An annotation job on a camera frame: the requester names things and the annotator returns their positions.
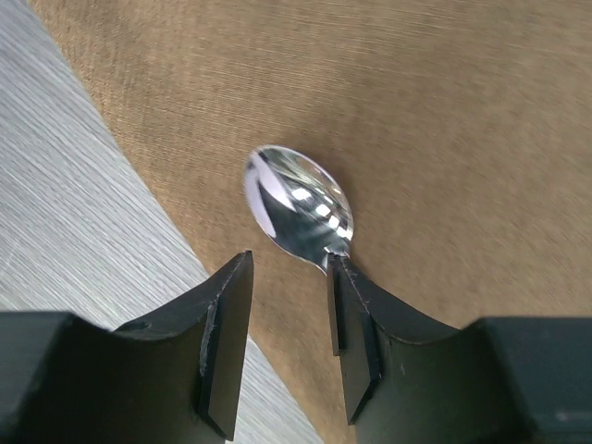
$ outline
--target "brushed metal surface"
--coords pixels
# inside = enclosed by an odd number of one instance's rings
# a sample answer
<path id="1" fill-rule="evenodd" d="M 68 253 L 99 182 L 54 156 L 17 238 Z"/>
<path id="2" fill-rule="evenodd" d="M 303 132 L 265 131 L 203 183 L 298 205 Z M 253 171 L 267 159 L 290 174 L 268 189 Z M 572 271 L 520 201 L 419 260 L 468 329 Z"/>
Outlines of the brushed metal surface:
<path id="1" fill-rule="evenodd" d="M 22 0 L 0 2 L 0 196 L 1 309 L 113 328 L 206 278 Z M 321 442 L 250 339 L 235 442 Z"/>

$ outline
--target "gray surface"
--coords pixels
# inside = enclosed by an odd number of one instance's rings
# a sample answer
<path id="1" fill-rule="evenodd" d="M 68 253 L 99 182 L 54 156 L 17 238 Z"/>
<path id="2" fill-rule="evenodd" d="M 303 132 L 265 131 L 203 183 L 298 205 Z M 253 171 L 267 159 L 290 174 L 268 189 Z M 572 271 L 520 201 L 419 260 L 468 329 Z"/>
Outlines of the gray surface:
<path id="1" fill-rule="evenodd" d="M 21 0 L 0 2 L 0 196 L 0 308 L 113 328 L 206 277 Z M 235 441 L 321 442 L 251 340 Z"/>

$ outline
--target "textured brown surface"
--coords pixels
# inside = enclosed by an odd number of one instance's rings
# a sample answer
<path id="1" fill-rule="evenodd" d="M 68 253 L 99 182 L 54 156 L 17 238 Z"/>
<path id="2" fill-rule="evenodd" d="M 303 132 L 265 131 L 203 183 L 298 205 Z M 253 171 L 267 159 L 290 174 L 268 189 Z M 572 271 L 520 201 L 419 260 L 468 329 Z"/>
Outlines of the textured brown surface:
<path id="1" fill-rule="evenodd" d="M 327 442 L 325 283 L 250 217 L 258 144 L 326 166 L 355 260 L 430 315 L 592 313 L 587 0 L 32 4 L 205 266 L 255 251 L 253 336 Z"/>

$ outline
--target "scratch on gripper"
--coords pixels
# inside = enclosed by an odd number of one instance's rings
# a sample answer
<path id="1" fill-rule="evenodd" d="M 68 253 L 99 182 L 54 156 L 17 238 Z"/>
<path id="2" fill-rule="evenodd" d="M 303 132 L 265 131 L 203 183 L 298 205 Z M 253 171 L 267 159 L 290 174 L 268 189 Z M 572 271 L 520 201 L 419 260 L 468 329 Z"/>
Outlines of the scratch on gripper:
<path id="1" fill-rule="evenodd" d="M 370 311 L 368 310 L 369 301 L 364 300 L 364 298 L 362 297 L 362 294 L 360 294 L 360 291 L 358 290 L 358 288 L 355 285 L 355 282 L 353 281 L 353 278 L 355 278 L 355 272 L 353 270 L 350 270 L 350 268 L 347 266 L 347 264 L 345 262 L 343 262 L 342 260 L 341 260 L 341 264 L 343 265 L 343 269 L 345 270 L 345 274 L 348 277 L 348 280 L 350 281 L 351 286 L 355 290 L 355 294 L 358 296 L 358 299 L 362 303 L 362 306 L 364 307 L 365 311 L 370 315 Z"/>
<path id="2" fill-rule="evenodd" d="M 212 301 L 210 301 L 210 304 L 208 306 L 207 318 L 205 321 L 205 331 L 203 332 L 202 345 L 200 348 L 200 375 L 201 376 L 205 376 L 205 371 L 207 369 L 208 345 L 210 342 L 210 337 L 212 336 L 212 332 L 214 331 L 214 328 L 216 328 L 216 323 L 214 321 L 216 319 L 216 310 L 217 310 L 218 301 L 220 300 L 220 296 L 222 295 L 222 293 L 224 292 L 224 290 L 228 286 L 230 280 L 234 277 L 234 274 L 239 269 L 239 266 L 241 266 L 241 264 L 244 262 L 245 257 L 246 257 L 246 254 L 244 253 L 243 256 L 237 261 L 237 264 L 232 269 L 232 271 L 228 274 L 228 277 L 224 281 L 224 283 L 222 284 L 222 287 L 220 288 L 219 292 L 216 294 L 214 299 Z"/>

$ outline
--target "spoon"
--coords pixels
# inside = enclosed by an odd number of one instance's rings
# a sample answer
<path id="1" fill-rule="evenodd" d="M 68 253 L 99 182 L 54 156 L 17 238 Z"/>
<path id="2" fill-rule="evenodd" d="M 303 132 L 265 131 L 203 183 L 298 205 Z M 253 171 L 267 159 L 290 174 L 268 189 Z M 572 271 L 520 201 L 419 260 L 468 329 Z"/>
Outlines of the spoon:
<path id="1" fill-rule="evenodd" d="M 285 252 L 325 274 L 330 253 L 349 256 L 352 210 L 339 184 L 312 159 L 261 146 L 249 156 L 244 189 L 259 227 Z"/>

